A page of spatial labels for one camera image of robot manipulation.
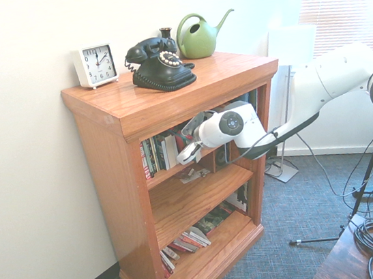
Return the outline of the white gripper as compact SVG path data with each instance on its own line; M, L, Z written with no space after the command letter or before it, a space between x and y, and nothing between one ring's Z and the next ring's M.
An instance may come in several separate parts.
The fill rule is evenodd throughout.
M177 161L183 165L193 162L198 162L202 158L202 149L204 145L200 142L191 142L177 156Z

